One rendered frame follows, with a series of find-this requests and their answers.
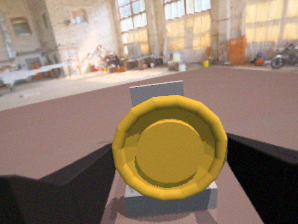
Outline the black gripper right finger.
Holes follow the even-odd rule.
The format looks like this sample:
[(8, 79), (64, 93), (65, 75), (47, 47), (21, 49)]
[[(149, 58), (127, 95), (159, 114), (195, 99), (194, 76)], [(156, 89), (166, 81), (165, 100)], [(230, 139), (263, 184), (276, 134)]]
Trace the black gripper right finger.
[(227, 162), (264, 224), (298, 224), (298, 150), (225, 133)]

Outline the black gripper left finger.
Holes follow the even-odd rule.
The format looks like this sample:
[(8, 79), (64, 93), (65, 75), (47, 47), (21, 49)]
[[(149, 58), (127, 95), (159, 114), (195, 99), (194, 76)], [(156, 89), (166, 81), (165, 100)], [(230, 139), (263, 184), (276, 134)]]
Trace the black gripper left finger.
[(116, 170), (111, 147), (39, 179), (0, 175), (0, 224), (100, 224)]

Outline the yellow plate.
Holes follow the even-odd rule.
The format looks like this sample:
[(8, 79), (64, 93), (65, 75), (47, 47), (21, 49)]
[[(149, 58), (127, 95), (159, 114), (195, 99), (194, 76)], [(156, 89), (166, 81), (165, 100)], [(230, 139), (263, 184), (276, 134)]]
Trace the yellow plate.
[(183, 96), (153, 97), (117, 125), (115, 169), (143, 196), (184, 200), (203, 192), (227, 160), (227, 136), (203, 103)]

